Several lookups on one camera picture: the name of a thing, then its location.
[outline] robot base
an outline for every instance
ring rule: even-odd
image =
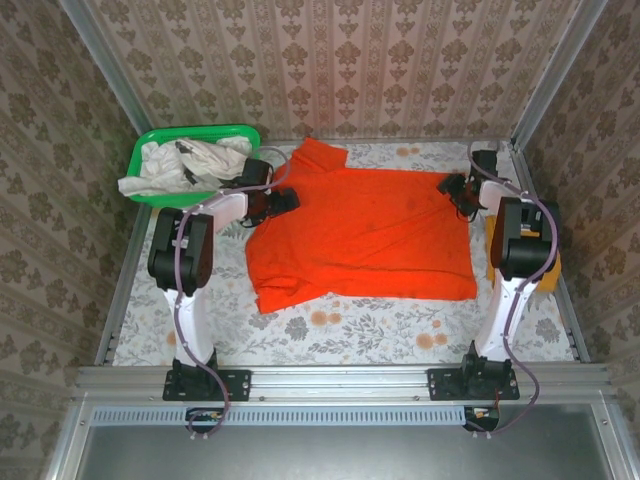
[[[215,351],[207,366],[215,370],[222,379],[230,401],[249,401],[251,370],[218,370]],[[167,402],[221,402],[224,397],[211,375],[200,367],[185,365],[174,359],[171,370],[167,372],[162,399]]]
[[[427,379],[432,401],[520,398],[511,361],[495,362],[479,357],[474,342],[460,367],[427,370]]]

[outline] gray surface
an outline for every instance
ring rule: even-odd
[[[611,478],[588,406],[539,406],[491,440],[461,427],[100,427],[79,479]]]

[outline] table surface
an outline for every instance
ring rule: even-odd
[[[476,143],[474,148],[482,147]],[[347,166],[425,172],[468,172],[466,144],[352,144]],[[282,149],[289,154],[293,146]],[[276,156],[265,155],[265,159]],[[498,172],[517,182],[503,144]],[[326,295],[260,315],[247,276],[250,230],[230,225],[216,236],[215,270],[207,285],[207,321],[222,365],[357,365],[457,363],[484,321],[491,297],[485,223],[470,225],[478,297],[462,302]],[[169,365],[175,335],[169,307],[147,273],[155,218],[149,223],[113,365]],[[524,361],[571,361],[573,355],[553,295],[534,294],[516,333]]]

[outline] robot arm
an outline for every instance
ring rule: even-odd
[[[480,168],[496,175],[496,152],[475,151],[473,160]],[[528,282],[548,261],[552,248],[551,225],[541,209],[502,183],[489,180],[472,169],[468,178],[447,177],[438,187],[451,197],[458,214],[474,218],[479,209],[496,215],[490,262],[495,269],[493,296],[487,318],[471,342],[457,369],[428,372],[432,400],[489,400],[519,398],[517,381],[504,345],[511,346],[524,307],[540,279]],[[559,224],[558,206],[542,202]]]
[[[499,183],[484,181],[479,197],[480,204],[495,214],[497,221],[490,255],[491,266],[495,269],[493,296],[487,320],[475,339],[475,347],[480,356],[492,361],[505,361],[509,355],[504,348],[503,335],[509,310],[515,301],[508,332],[508,342],[511,344],[527,301],[540,279],[527,284],[525,282],[549,257],[551,228],[549,221],[533,203],[520,200]],[[544,203],[557,224],[557,204]],[[523,284],[524,288],[516,297],[516,290]]]
[[[267,185],[270,168],[266,162],[248,159],[243,176],[236,178],[232,186]],[[298,197],[291,188],[271,193],[258,188],[218,194],[190,214],[180,244],[177,237],[184,212],[175,208],[164,208],[159,212],[149,252],[148,271],[163,290],[171,311],[175,311],[178,301],[175,256],[176,249],[179,249],[178,269],[184,292],[175,325],[179,327],[184,343],[177,342],[173,367],[165,383],[165,400],[208,400],[216,395],[217,384],[200,368],[200,364],[204,364],[217,370],[216,352],[206,324],[204,291],[213,271],[215,233],[236,220],[244,221],[244,226],[253,227],[267,217],[281,215],[299,206]],[[229,372],[226,373],[229,378],[233,377]]]

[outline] cable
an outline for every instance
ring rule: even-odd
[[[555,219],[553,218],[553,215],[551,215],[551,212],[549,211],[549,209],[538,199],[538,197],[536,197],[535,195],[533,195],[533,194],[531,194],[529,192],[525,192],[523,190],[520,190],[519,188],[514,186],[509,180],[498,178],[495,175],[491,174],[490,172],[487,172],[486,170],[482,169],[473,160],[473,154],[471,153],[471,146],[472,145],[473,145],[473,142],[469,143],[469,145],[467,146],[467,156],[469,157],[469,161],[471,162],[471,165],[478,172],[480,172],[484,176],[486,176],[488,179],[493,180],[494,182],[499,183],[500,185],[506,187],[508,190],[513,192],[518,197],[520,197],[520,198],[522,198],[524,200],[529,200],[529,201],[533,202],[533,204],[536,207],[538,207],[540,209],[540,211],[543,213],[543,215],[547,218],[547,220],[549,221],[549,225],[551,226],[551,249],[549,250],[549,256],[547,257],[545,262],[542,264],[542,266],[536,272],[534,272],[529,278],[527,278],[524,282],[522,282],[522,284],[520,284],[520,286],[518,286],[516,288],[515,295],[514,295],[514,298],[513,298],[513,302],[511,303],[511,307],[509,308],[509,313],[507,314],[507,323],[505,324],[504,332],[502,334],[502,342],[504,344],[504,349],[507,352],[507,355],[509,355],[509,358],[511,359],[511,361],[515,365],[517,365],[518,368],[520,368],[523,372],[525,372],[529,376],[529,378],[531,378],[531,381],[533,382],[535,390],[534,390],[534,393],[531,396],[531,400],[529,401],[527,406],[522,410],[522,412],[520,412],[518,414],[518,416],[516,416],[516,418],[511,420],[505,426],[500,427],[497,430],[494,430],[493,432],[491,432],[491,435],[496,435],[498,433],[502,433],[502,432],[507,431],[509,428],[511,428],[513,425],[515,425],[518,421],[520,421],[527,413],[529,413],[531,408],[533,408],[533,406],[535,405],[536,401],[538,400],[538,397],[540,396],[540,382],[536,378],[535,374],[529,369],[529,367],[527,367],[524,363],[522,363],[520,360],[518,360],[518,358],[511,351],[511,347],[509,346],[509,330],[511,328],[511,324],[513,323],[513,317],[515,315],[516,305],[518,304],[518,301],[520,300],[520,296],[522,295],[522,292],[524,291],[524,288],[527,285],[529,285],[531,282],[533,282],[533,281],[537,280],[538,278],[542,277],[542,275],[544,275],[544,273],[547,271],[547,269],[551,266],[551,264],[554,262],[554,260],[556,258],[556,254],[557,254],[557,251],[558,251],[558,227],[556,225]]]
[[[251,185],[248,187],[240,187],[240,188],[232,188],[229,190],[225,190],[223,191],[223,195],[228,195],[231,193],[240,193],[240,192],[247,192],[250,190],[267,190],[270,188],[273,188],[277,185],[280,185],[288,176],[289,176],[289,172],[291,171],[291,164],[289,162],[289,158],[284,154],[284,152],[276,147],[269,147],[269,146],[265,146],[265,147],[259,147],[257,149],[255,149],[253,152],[251,152],[251,154],[249,156],[253,156],[254,154],[264,151],[264,150],[270,150],[270,151],[275,151],[278,154],[280,154],[285,161],[285,172],[282,175],[282,177],[280,177],[279,179],[267,184],[267,185]],[[182,245],[182,239],[184,238],[184,230],[185,227],[187,225],[187,220],[189,219],[189,217],[191,215],[193,215],[194,213],[196,213],[199,210],[203,210],[204,208],[206,208],[214,199],[216,198],[216,196],[212,196],[210,198],[207,198],[206,200],[202,201],[201,203],[198,203],[192,207],[190,207],[187,211],[184,212],[184,214],[182,215],[182,220],[180,221],[180,225],[178,226],[178,233],[176,234],[176,246],[179,247],[180,245]],[[174,266],[175,266],[175,281],[176,281],[176,290],[178,291],[178,295],[176,297],[176,303],[173,309],[173,324],[174,327],[176,329],[176,333],[178,335],[178,340],[180,341],[180,345],[182,345],[182,348],[184,348],[185,353],[187,354],[187,356],[191,359],[191,361],[193,363],[195,363],[198,367],[200,367],[201,369],[203,369],[205,372],[207,372],[209,375],[211,375],[214,380],[216,381],[216,383],[218,384],[218,386],[220,387],[220,390],[222,391],[222,397],[224,399],[224,408],[222,410],[222,414],[220,415],[220,418],[218,419],[218,423],[216,424],[215,427],[213,427],[213,429],[208,432],[208,434],[213,434],[215,432],[217,432],[220,427],[222,426],[222,424],[224,423],[225,419],[227,418],[227,414],[229,412],[229,408],[231,406],[230,401],[229,401],[229,392],[227,391],[227,388],[224,386],[224,383],[222,382],[222,379],[220,378],[220,376],[218,375],[218,373],[213,370],[212,368],[210,368],[208,365],[204,364],[203,362],[201,362],[191,351],[191,349],[189,348],[189,345],[187,343],[187,340],[184,336],[184,332],[182,331],[182,327],[180,326],[180,308],[181,308],[181,303],[182,303],[182,298],[184,296],[184,289],[182,288],[182,279],[180,278],[180,252],[181,249],[180,248],[176,248],[175,249],[175,256],[174,256]],[[192,437],[195,438],[195,434],[196,432],[193,430],[193,418],[191,418],[191,421],[189,421],[189,424],[187,425],[187,428],[189,430],[189,433],[191,433]]]

